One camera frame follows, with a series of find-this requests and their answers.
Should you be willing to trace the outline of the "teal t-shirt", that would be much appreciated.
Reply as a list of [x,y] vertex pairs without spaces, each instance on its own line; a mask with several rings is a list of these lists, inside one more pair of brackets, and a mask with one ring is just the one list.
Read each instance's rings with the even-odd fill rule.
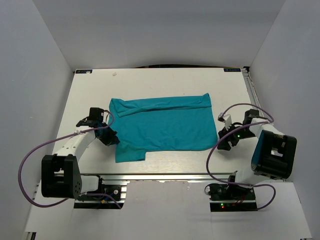
[[122,100],[113,98],[111,129],[119,143],[115,162],[143,161],[148,152],[204,151],[217,141],[212,102],[208,93]]

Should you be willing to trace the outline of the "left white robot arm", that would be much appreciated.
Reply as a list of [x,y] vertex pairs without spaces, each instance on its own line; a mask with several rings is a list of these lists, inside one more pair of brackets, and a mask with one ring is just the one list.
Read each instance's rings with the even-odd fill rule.
[[97,175],[81,175],[79,161],[89,145],[99,140],[105,146],[120,141],[117,132],[110,128],[114,115],[108,110],[92,107],[89,115],[81,119],[67,142],[52,155],[41,161],[41,193],[46,198],[78,199],[89,193],[99,200],[105,196],[106,187]]

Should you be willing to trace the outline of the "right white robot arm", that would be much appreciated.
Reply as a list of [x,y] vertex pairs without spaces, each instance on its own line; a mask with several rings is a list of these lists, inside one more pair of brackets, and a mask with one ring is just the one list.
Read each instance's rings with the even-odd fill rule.
[[265,180],[286,180],[290,177],[294,165],[297,139],[278,131],[266,117],[256,109],[244,113],[244,120],[232,122],[231,115],[221,113],[218,121],[224,128],[218,132],[217,149],[229,151],[240,140],[257,138],[250,165],[235,171],[225,188],[226,195],[236,200],[248,188]]

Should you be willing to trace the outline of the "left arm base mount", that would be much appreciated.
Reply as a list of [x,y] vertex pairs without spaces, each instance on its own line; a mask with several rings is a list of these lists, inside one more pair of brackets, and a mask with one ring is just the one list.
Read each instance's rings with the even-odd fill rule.
[[83,186],[79,196],[74,201],[74,209],[91,210],[120,210],[127,193],[127,182],[120,180],[108,180],[102,176],[92,176],[82,178]]

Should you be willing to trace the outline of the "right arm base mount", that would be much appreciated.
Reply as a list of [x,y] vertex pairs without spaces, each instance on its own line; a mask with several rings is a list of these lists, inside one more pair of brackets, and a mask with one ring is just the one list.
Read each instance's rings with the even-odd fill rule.
[[258,210],[256,195],[252,188],[212,183],[204,188],[204,193],[209,196],[212,213],[255,212]]

